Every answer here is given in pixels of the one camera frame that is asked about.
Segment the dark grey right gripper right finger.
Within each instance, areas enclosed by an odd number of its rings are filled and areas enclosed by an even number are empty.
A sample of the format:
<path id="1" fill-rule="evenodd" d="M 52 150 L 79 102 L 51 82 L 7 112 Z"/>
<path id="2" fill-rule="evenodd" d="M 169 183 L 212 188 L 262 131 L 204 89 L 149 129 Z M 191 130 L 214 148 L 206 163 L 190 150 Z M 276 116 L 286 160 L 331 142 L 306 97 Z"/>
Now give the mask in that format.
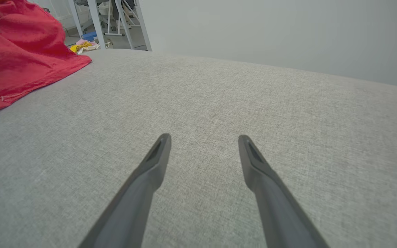
<path id="1" fill-rule="evenodd" d="M 244 180 L 255 194 L 268 248 L 329 248 L 249 136 L 239 136 L 238 150 Z"/>

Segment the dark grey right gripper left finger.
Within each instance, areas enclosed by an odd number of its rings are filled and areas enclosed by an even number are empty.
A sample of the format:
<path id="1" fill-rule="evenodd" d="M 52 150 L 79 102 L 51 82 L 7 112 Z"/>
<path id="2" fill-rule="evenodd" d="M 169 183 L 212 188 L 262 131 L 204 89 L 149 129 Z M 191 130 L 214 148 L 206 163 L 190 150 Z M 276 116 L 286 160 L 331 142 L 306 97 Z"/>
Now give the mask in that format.
<path id="1" fill-rule="evenodd" d="M 104 209 L 78 248 L 140 248 L 153 195 L 161 186 L 171 151 L 162 134 Z"/>

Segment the red and white shirt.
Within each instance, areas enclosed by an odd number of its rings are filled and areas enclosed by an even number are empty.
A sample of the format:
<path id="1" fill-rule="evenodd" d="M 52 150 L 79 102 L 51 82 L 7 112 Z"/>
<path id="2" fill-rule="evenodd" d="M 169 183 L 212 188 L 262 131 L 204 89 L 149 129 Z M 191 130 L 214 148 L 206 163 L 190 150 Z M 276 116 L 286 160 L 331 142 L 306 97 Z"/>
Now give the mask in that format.
<path id="1" fill-rule="evenodd" d="M 62 24 L 28 0 L 0 0 L 0 110 L 91 63 L 65 45 Z"/>

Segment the white table leg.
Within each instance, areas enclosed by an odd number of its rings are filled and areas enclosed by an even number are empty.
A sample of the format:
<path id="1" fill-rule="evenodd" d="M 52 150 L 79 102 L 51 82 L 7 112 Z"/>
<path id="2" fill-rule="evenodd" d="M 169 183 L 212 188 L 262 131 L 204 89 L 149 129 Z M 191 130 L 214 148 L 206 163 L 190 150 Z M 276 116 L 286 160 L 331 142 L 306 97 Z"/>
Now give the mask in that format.
<path id="1" fill-rule="evenodd" d="M 121 24 L 123 26 L 123 29 L 125 31 L 125 36 L 126 36 L 126 38 L 128 40 L 128 43 L 130 45 L 130 49 L 134 49 L 133 42 L 132 42 L 132 37 L 131 37 L 131 34 L 129 32 L 129 28 L 127 26 L 127 23 L 126 23 L 126 16 L 125 16 L 125 11 L 124 11 L 123 6 L 122 6 L 122 0 L 115 0 L 115 5 L 116 5 L 117 10 L 118 10 L 119 20 L 120 20 L 120 22 L 121 22 Z"/>
<path id="2" fill-rule="evenodd" d="M 96 34 L 97 34 L 98 44 L 100 46 L 100 49 L 106 49 L 104 34 L 103 34 L 102 27 L 101 27 L 100 17 L 98 14 L 97 2 L 96 2 L 96 0 L 87 0 L 87 3 L 88 3 L 90 14 L 92 17 L 93 26 L 94 26 Z"/>
<path id="3" fill-rule="evenodd" d="M 137 13 L 138 13 L 138 19 L 139 19 L 139 23 L 140 23 L 140 26 L 141 26 L 142 34 L 143 34 L 143 37 L 144 37 L 144 40 L 145 40 L 146 50 L 152 51 L 152 48 L 151 48 L 151 45 L 150 45 L 150 41 L 149 41 L 149 37 L 148 37 L 148 33 L 147 33 L 147 29 L 146 29 L 145 22 L 144 22 L 144 19 L 143 19 L 143 14 L 142 14 L 140 0 L 135 0 L 135 8 L 136 8 Z"/>
<path id="4" fill-rule="evenodd" d="M 83 35 L 83 30 L 82 30 L 82 26 L 81 26 L 80 21 L 79 21 L 79 15 L 78 15 L 78 11 L 76 9 L 75 1 L 74 0 L 68 0 L 68 4 L 69 4 L 69 7 L 70 7 L 70 11 L 71 11 L 71 14 L 73 16 L 73 20 L 74 20 L 76 29 L 78 31 L 79 37 L 81 38 L 82 35 Z"/>

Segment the yellow cloth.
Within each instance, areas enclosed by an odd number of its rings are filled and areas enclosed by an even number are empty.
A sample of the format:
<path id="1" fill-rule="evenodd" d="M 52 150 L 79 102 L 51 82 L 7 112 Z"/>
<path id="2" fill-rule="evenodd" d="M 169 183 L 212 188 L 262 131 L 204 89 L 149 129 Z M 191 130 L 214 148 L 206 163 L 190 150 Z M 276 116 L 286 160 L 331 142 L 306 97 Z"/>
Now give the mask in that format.
<path id="1" fill-rule="evenodd" d="M 78 41 L 76 44 L 73 44 L 70 47 L 70 50 L 74 53 L 81 54 L 85 50 L 89 49 L 92 46 L 92 43 L 89 41 Z"/>

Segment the yellow and pink clutter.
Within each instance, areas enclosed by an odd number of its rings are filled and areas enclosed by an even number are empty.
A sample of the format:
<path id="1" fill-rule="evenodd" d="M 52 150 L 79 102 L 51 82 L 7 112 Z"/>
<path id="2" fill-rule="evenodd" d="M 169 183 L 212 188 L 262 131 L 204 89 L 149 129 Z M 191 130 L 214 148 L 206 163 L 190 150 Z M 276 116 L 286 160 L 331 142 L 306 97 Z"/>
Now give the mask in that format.
<path id="1" fill-rule="evenodd" d="M 94 42 L 94 41 L 90 41 L 90 42 L 92 43 L 92 46 L 91 46 L 89 49 L 87 49 L 87 51 L 91 51 L 91 50 L 94 50 L 94 49 L 98 49 L 99 44 L 97 44 L 97 43 Z"/>

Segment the white metal frame legs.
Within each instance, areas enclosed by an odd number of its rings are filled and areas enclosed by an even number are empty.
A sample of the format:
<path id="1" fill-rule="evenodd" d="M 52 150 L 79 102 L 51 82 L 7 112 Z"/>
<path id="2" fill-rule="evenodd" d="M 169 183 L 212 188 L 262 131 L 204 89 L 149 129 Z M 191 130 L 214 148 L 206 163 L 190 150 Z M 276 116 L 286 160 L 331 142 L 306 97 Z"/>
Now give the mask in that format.
<path id="1" fill-rule="evenodd" d="M 140 27 L 140 20 L 137 15 L 137 0 L 120 0 L 123 9 L 124 17 L 126 18 L 126 27 L 131 29 L 132 27 Z M 107 32 L 105 35 L 108 36 L 118 36 L 124 37 L 126 33 L 122 25 L 122 20 L 120 18 L 119 9 L 115 4 L 115 0 L 101 0 L 108 9 L 108 14 L 106 16 L 107 21 Z"/>

